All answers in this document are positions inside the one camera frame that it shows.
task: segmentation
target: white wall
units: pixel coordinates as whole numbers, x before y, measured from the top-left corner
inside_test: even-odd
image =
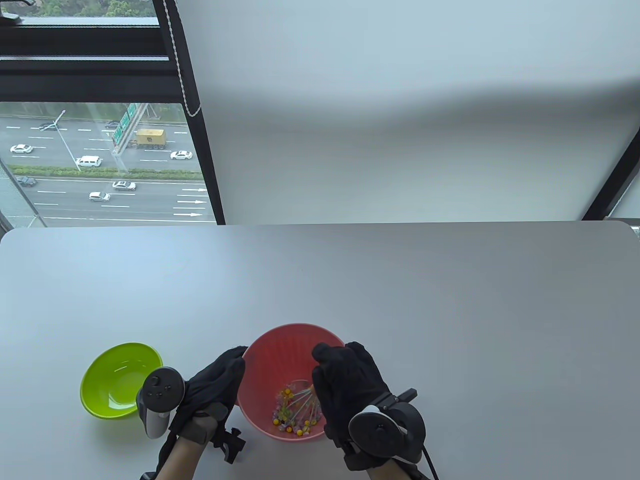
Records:
[[[179,1],[228,223],[574,220],[640,125],[640,4]]]

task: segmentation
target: cable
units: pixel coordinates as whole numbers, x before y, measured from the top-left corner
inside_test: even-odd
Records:
[[[433,474],[433,480],[440,480],[438,478],[438,474],[436,473],[436,469],[433,468],[433,462],[431,462],[429,452],[427,452],[427,449],[424,447],[424,445],[422,446],[422,453],[424,453],[424,457],[427,459],[427,463],[429,464],[429,468],[431,469],[431,473]]]
[[[176,2],[174,0],[173,4],[175,5],[176,12],[178,12],[178,17],[180,17],[180,10],[178,9],[178,2]],[[173,47],[173,55],[175,57],[175,64],[178,67],[178,80],[180,81],[180,88],[182,90],[182,100],[184,101],[184,109],[186,110],[187,115],[189,115],[191,118],[193,118],[194,116],[196,116],[197,114],[200,113],[200,110],[202,109],[202,104],[200,104],[198,106],[198,109],[194,113],[191,113],[191,110],[189,110],[189,106],[187,105],[187,94],[184,93],[184,83],[182,82],[182,73],[180,72],[180,60],[178,60],[178,49],[175,46],[175,38],[173,37],[173,28],[172,28],[172,25],[171,25],[171,18],[169,18],[169,8],[166,5],[166,0],[162,0],[162,5],[164,6],[164,14],[166,15],[166,21],[167,21],[167,23],[169,23],[169,37],[171,38],[171,46]]]

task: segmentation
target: lamp post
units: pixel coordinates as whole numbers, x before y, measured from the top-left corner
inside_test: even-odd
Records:
[[[69,148],[69,146],[67,145],[67,141],[62,136],[62,132],[58,128],[58,120],[60,120],[60,118],[65,114],[66,111],[67,110],[63,110],[62,112],[60,112],[60,115],[58,115],[58,117],[53,121],[53,125],[55,126],[56,130],[58,131],[58,135],[60,135],[60,139],[62,140],[62,143],[65,144],[65,147],[67,148],[67,152],[69,152],[69,156],[71,157],[71,160],[73,161],[73,163],[76,166],[76,168],[78,169],[78,171],[81,172],[82,170],[80,169],[80,166],[76,162],[76,158],[74,157],[73,153],[71,153],[71,148]]]

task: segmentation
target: pink plastic bowl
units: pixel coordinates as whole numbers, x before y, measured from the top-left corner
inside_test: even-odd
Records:
[[[273,424],[278,393],[294,380],[312,383],[311,372],[317,362],[311,351],[320,342],[344,346],[338,337],[324,328],[292,323],[268,331],[244,353],[246,370],[237,403],[249,423],[265,435],[284,442],[303,442],[324,435],[324,417],[307,436],[292,436]]]

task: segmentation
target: highway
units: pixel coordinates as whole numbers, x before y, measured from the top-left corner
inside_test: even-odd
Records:
[[[104,128],[105,122],[75,121],[62,118],[58,122],[60,133],[52,130],[39,131],[38,126],[47,120],[52,119],[0,117],[0,159],[5,164],[74,167],[71,155],[60,138],[60,134],[62,134],[75,158],[84,155],[97,155],[102,158],[104,167],[116,167],[116,163],[111,157],[113,131]],[[164,129],[168,142],[167,148],[166,150],[127,148],[122,154],[122,161],[127,168],[191,170],[194,172],[200,170],[188,127],[140,123],[137,128]],[[35,149],[30,154],[9,152],[9,148],[20,143],[32,145]],[[191,160],[171,160],[169,156],[171,152],[176,150],[193,152],[193,158]]]
[[[106,180],[36,178],[37,185],[23,190],[48,227],[216,223],[203,182],[141,180],[127,192]],[[110,193],[111,200],[92,202],[93,191]]]

